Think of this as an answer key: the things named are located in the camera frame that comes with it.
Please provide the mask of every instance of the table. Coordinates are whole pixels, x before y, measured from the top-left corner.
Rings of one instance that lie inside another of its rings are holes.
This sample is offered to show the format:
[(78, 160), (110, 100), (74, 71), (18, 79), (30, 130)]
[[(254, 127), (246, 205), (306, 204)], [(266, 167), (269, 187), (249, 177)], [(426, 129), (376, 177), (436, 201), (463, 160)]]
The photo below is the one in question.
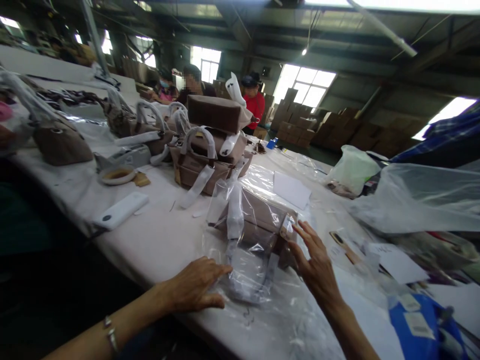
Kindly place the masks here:
[[(75, 90), (74, 85), (65, 83), (49, 82), (49, 86), (38, 83), (48, 88)], [(103, 96), (97, 89), (82, 88)], [(129, 105), (138, 99), (138, 95), (131, 93), (124, 97)], [(77, 127), (92, 151), (109, 156), (119, 149), (113, 144), (107, 127), (89, 123), (79, 123)], [(99, 182), (94, 161), (55, 167), (43, 162), (36, 148), (21, 149), (12, 159), (39, 181), (56, 205), (88, 237), (97, 232), (92, 225), (95, 216), (133, 191), (148, 195), (149, 205), (141, 209), (140, 214), (95, 238), (109, 261), (146, 288), (173, 277), (208, 251), (202, 246), (202, 235), (210, 198), (202, 195), (188, 210), (180, 209), (176, 201), (186, 190), (175, 183), (171, 166), (145, 170), (152, 184), (142, 188), (132, 182), (107, 187)], [(298, 154), (287, 155), (274, 149), (268, 154), (255, 155), (242, 181), (258, 186), (258, 191), (268, 192), (274, 171), (301, 180), (312, 190), (310, 207), (295, 210), (301, 219), (312, 224), (328, 249), (336, 247), (330, 231), (348, 229), (366, 237), (343, 209), (340, 198), (319, 184), (324, 175), (305, 164), (312, 163)], [(333, 262), (340, 290), (380, 357), (403, 359), (386, 310), (358, 295), (358, 292), (371, 293), (372, 289), (350, 275), (351, 265), (345, 256), (338, 256)], [(270, 298), (272, 301), (262, 306), (249, 306), (227, 298), (224, 310), (207, 309), (179, 315), (179, 318), (212, 346), (239, 359), (344, 359), (325, 316), (291, 269), (275, 274)]]

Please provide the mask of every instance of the blue plaid fabric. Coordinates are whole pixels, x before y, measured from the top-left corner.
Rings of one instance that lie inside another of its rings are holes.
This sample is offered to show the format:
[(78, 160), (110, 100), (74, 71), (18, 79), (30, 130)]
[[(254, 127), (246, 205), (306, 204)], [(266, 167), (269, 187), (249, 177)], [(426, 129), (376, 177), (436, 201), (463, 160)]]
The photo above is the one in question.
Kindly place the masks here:
[(456, 143), (480, 133), (480, 112), (461, 114), (433, 123), (425, 132), (425, 140), (390, 159), (398, 163), (413, 155), (432, 152), (449, 143)]

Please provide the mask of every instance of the barcode sticker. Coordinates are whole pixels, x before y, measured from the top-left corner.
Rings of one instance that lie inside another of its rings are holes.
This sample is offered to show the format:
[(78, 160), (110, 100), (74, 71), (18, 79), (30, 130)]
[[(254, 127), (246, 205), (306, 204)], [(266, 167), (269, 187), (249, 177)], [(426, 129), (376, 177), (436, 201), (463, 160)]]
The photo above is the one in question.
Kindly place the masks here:
[(403, 315), (413, 336), (435, 339), (434, 332), (430, 329), (421, 312), (405, 312)]
[(398, 301), (409, 313), (419, 311), (422, 308), (420, 303), (409, 293), (399, 296)]

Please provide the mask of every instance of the silver bracelet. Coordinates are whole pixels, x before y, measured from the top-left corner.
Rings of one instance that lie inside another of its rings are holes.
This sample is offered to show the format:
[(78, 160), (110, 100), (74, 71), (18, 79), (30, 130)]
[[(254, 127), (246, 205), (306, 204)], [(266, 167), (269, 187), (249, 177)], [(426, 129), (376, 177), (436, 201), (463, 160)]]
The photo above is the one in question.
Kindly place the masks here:
[[(105, 316), (105, 319), (103, 320), (103, 327), (105, 329), (108, 329), (112, 325), (112, 320), (110, 319), (110, 316)], [(119, 347), (117, 346), (117, 339), (115, 338), (115, 328), (112, 327), (107, 335), (108, 341), (110, 342), (111, 347), (113, 348), (113, 351), (115, 351), (115, 354), (119, 353)]]

